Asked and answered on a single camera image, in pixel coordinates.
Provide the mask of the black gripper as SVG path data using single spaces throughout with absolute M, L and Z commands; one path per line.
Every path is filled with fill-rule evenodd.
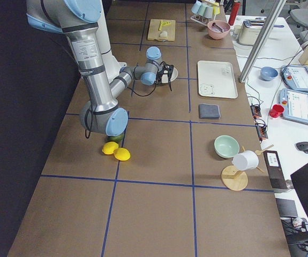
M 163 70 L 158 71 L 156 74 L 155 82 L 154 82 L 155 85 L 162 84 L 162 76 L 163 76 Z

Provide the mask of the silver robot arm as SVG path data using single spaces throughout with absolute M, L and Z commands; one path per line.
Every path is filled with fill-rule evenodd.
M 82 126 L 108 136 L 122 134 L 128 114 L 117 97 L 133 81 L 150 86 L 161 80 L 159 48 L 148 48 L 144 66 L 127 66 L 112 55 L 101 1 L 27 1 L 26 5 L 32 27 L 67 38 L 90 98 L 80 114 Z

